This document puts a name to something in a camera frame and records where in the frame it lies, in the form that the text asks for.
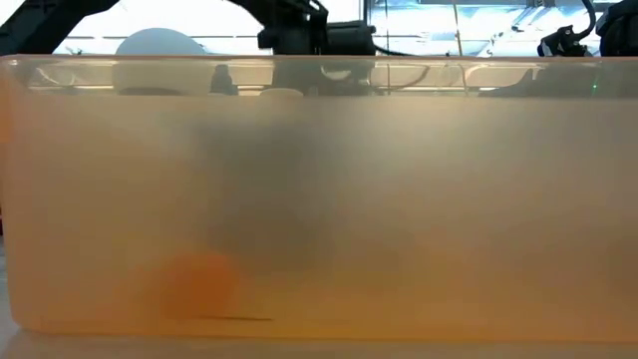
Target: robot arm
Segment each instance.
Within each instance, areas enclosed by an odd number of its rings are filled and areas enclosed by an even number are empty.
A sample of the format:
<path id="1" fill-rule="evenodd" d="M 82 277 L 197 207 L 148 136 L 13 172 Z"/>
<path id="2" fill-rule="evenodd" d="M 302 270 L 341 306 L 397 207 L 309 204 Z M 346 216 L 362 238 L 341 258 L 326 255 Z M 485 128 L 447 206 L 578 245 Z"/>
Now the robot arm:
<path id="1" fill-rule="evenodd" d="M 119 0 L 25 0 L 0 27 L 0 56 L 51 54 L 85 16 Z M 361 21 L 328 24 L 317 0 L 230 0 L 264 26 L 259 48 L 283 55 L 374 55 L 374 28 Z"/>

